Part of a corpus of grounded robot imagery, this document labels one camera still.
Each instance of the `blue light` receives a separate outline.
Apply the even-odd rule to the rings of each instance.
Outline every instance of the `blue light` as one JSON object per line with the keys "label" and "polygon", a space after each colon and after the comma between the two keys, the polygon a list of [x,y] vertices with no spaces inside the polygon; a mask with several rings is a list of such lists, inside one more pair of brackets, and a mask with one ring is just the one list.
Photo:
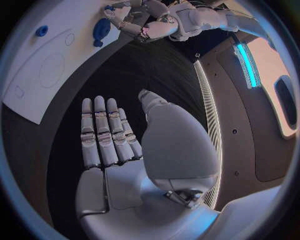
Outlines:
{"label": "blue light", "polygon": [[249,78],[250,78],[251,87],[255,88],[255,87],[258,86],[258,84],[257,84],[257,81],[255,79],[255,75],[254,75],[250,60],[248,58],[248,55],[247,55],[245,49],[243,48],[242,44],[238,44],[238,45],[236,45],[236,47],[238,48],[238,50],[239,50],[239,52],[240,52],[240,54],[241,54],[241,56],[242,56],[242,58],[245,62],[245,66],[247,68],[248,75],[249,75]]}

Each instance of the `blue light strip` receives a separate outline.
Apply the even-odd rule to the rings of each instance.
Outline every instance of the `blue light strip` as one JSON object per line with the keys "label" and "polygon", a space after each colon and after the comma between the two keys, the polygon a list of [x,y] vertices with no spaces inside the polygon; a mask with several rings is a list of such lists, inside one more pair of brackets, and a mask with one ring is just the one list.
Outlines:
{"label": "blue light strip", "polygon": [[243,48],[243,45],[242,44],[237,44],[236,47],[238,48],[244,62],[245,62],[245,66],[247,68],[247,72],[248,72],[248,75],[249,75],[249,78],[250,78],[250,83],[251,83],[251,87],[252,88],[255,88],[258,86],[257,84],[257,81],[256,81],[256,78],[255,78],[255,75],[254,75],[254,71],[252,69],[252,66],[251,66],[251,63],[250,63],[250,60],[248,58],[248,55],[245,51],[245,49]]}

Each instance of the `robotic arm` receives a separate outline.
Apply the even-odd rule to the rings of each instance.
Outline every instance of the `robotic arm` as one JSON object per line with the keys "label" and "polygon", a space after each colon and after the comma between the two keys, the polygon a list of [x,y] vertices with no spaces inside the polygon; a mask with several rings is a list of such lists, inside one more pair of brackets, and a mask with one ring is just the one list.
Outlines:
{"label": "robotic arm", "polygon": [[214,10],[210,7],[196,8],[188,1],[167,7],[157,0],[143,0],[140,6],[156,21],[141,27],[122,21],[113,6],[107,6],[104,15],[121,31],[138,38],[141,42],[149,42],[169,36],[172,41],[186,41],[199,35],[202,31],[220,28],[225,31],[238,30],[265,38],[270,42],[266,32],[254,18],[235,15],[230,10]]}

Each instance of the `dark floor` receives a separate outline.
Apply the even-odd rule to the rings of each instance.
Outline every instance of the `dark floor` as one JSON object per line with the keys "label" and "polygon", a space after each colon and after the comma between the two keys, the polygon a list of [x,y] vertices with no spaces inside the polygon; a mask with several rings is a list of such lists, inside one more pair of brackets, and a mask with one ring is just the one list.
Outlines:
{"label": "dark floor", "polygon": [[75,215],[75,194],[84,171],[81,151],[81,104],[86,97],[115,98],[141,140],[145,115],[141,89],[180,105],[207,128],[205,109],[193,64],[169,41],[130,43],[114,54],[86,82],[57,131],[48,164],[47,193],[55,228],[70,239],[84,239]]}

